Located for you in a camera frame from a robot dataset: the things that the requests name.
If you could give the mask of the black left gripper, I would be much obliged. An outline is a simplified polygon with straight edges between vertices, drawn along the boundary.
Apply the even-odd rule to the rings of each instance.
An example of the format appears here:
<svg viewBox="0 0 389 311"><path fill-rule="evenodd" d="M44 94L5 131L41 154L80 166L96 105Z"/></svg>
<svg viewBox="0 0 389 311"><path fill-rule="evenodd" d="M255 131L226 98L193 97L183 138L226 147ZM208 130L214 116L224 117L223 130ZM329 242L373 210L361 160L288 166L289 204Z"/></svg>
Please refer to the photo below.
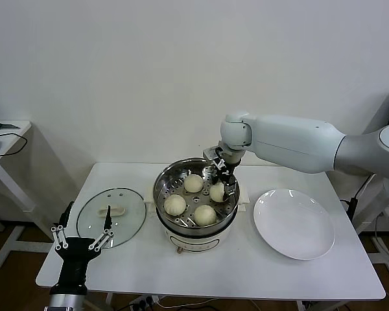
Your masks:
<svg viewBox="0 0 389 311"><path fill-rule="evenodd" d="M51 288L50 294L87 294L86 272L88 263L101 254L101 249L113 237L111 206L108 206L104 227L100 236L93 238L66 237L65 228L74 201L71 201L61 214L57 225L51 227L56 253L63 264L58 282Z"/></svg>

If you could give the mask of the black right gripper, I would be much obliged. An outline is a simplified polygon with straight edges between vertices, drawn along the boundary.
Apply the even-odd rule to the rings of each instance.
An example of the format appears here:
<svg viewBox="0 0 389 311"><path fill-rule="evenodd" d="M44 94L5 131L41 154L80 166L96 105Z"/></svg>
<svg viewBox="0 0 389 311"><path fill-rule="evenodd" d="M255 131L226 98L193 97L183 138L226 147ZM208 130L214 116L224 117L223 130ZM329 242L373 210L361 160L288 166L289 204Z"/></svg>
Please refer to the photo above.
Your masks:
<svg viewBox="0 0 389 311"><path fill-rule="evenodd" d="M203 177L206 181L213 181L213 184L222 182L223 184L223 201L229 199L235 194L236 184L234 170L240 165L240 161L236 163L228 163L224 159L218 158L213 160L215 167L206 166L203 168Z"/></svg>

